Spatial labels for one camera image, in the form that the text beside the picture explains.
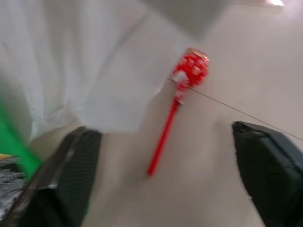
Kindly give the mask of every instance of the green object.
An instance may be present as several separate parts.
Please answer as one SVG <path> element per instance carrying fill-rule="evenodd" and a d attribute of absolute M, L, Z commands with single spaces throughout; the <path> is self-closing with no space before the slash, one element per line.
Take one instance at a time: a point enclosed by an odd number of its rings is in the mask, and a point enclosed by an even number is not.
<path fill-rule="evenodd" d="M 41 165 L 41 160 L 19 139 L 9 117 L 0 105 L 0 154 L 20 157 L 17 163 L 21 171 L 30 180 Z"/>

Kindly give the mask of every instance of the white fabric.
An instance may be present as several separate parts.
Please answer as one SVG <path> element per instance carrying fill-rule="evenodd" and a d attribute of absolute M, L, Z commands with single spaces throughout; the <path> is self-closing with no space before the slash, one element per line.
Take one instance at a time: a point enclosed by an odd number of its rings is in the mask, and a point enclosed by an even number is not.
<path fill-rule="evenodd" d="M 0 99 L 25 140 L 74 118 L 131 131 L 190 44 L 134 0 L 1 0 Z"/>

